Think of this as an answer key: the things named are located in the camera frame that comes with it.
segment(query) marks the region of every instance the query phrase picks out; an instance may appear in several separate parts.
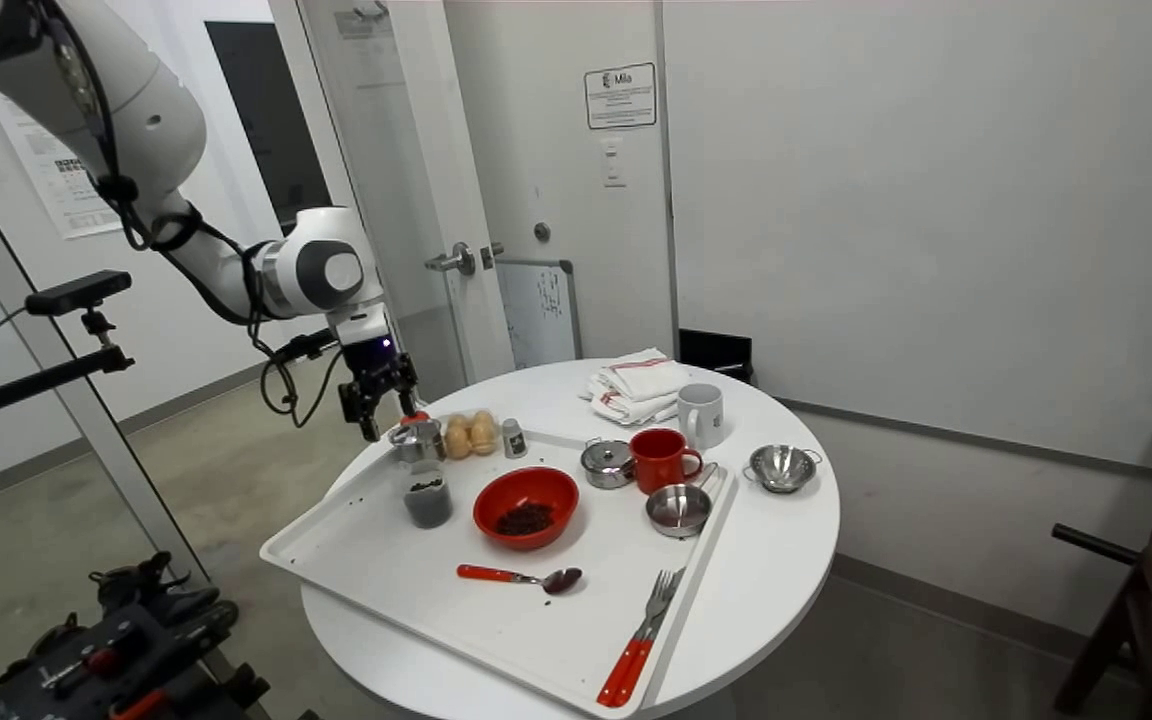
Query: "utensil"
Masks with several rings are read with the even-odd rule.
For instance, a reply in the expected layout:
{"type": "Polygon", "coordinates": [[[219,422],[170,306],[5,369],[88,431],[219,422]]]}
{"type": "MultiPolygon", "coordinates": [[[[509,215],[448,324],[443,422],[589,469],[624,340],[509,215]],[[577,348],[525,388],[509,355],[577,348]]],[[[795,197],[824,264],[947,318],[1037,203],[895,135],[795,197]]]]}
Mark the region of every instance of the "utensil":
{"type": "Polygon", "coordinates": [[[752,480],[765,483],[765,492],[790,496],[816,476],[819,462],[824,458],[816,458],[809,448],[765,444],[749,458],[749,473],[752,473],[752,480]]]}
{"type": "Polygon", "coordinates": [[[710,448],[724,437],[724,391],[714,384],[678,388],[678,431],[691,448],[710,448]]]}
{"type": "Polygon", "coordinates": [[[577,480],[556,469],[514,469],[470,502],[470,523],[498,550],[531,552],[564,536],[579,503],[577,480]]]}
{"type": "Polygon", "coordinates": [[[509,569],[487,569],[487,563],[454,563],[454,578],[487,582],[487,586],[541,586],[542,598],[564,598],[569,589],[579,586],[579,569],[556,569],[546,578],[526,578],[526,571],[509,571],[509,569]]]}
{"type": "Polygon", "coordinates": [[[682,571],[656,571],[643,621],[633,633],[633,642],[624,644],[624,653],[615,658],[615,664],[611,664],[611,672],[609,672],[609,681],[600,687],[600,705],[602,707],[624,707],[633,687],[638,686],[638,678],[648,668],[648,658],[652,658],[652,644],[656,644],[656,633],[658,633],[658,623],[669,616],[669,603],[670,603],[678,582],[682,582],[682,571]]]}
{"type": "Polygon", "coordinates": [[[710,513],[710,496],[703,492],[709,476],[700,476],[695,483],[665,483],[648,496],[643,513],[658,536],[691,541],[703,534],[709,513],[710,513]]]}
{"type": "Polygon", "coordinates": [[[689,444],[689,437],[670,430],[648,430],[626,441],[633,480],[643,496],[665,483],[691,480],[703,469],[703,458],[689,444]]]}
{"type": "Polygon", "coordinates": [[[624,489],[633,480],[633,453],[624,441],[595,441],[585,444],[579,469],[593,489],[624,489]]]}

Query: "wall sign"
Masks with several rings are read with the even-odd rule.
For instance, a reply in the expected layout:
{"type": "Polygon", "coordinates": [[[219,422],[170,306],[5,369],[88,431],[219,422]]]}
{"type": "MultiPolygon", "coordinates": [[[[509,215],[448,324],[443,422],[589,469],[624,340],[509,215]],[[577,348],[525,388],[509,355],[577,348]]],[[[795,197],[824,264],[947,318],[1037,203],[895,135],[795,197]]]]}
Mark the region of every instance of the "wall sign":
{"type": "Polygon", "coordinates": [[[656,63],[585,71],[585,115],[593,132],[656,125],[656,63]]]}

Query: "cup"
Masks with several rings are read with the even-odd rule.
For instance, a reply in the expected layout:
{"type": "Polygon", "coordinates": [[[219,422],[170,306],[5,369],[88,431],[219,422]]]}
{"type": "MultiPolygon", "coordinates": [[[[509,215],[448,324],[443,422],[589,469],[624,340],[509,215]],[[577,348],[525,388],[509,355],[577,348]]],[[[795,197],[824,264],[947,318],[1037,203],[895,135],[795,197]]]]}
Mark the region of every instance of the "cup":
{"type": "Polygon", "coordinates": [[[703,469],[703,458],[670,430],[648,430],[626,441],[633,480],[638,492],[691,480],[703,469]]]}
{"type": "Polygon", "coordinates": [[[714,384],[678,388],[678,431],[691,448],[710,448],[724,441],[724,391],[714,384]]]}

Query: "red cup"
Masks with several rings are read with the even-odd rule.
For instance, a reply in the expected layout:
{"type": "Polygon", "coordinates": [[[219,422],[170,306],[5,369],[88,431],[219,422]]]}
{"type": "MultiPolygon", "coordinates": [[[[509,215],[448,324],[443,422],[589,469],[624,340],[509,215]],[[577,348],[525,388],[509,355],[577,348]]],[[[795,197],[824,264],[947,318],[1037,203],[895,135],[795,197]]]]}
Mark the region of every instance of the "red cup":
{"type": "Polygon", "coordinates": [[[633,480],[638,492],[691,480],[703,469],[703,458],[670,430],[648,430],[626,441],[633,480]]]}

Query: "spoon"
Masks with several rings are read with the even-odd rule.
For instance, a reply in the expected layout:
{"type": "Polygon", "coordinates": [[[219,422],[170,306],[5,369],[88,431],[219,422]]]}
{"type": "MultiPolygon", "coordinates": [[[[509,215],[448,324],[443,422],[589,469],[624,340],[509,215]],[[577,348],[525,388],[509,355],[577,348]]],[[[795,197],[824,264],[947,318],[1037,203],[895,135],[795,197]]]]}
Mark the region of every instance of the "spoon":
{"type": "Polygon", "coordinates": [[[525,578],[525,571],[509,571],[509,569],[454,563],[454,578],[492,582],[492,586],[541,586],[546,598],[564,598],[569,589],[579,586],[579,569],[561,569],[546,578],[525,578]]]}

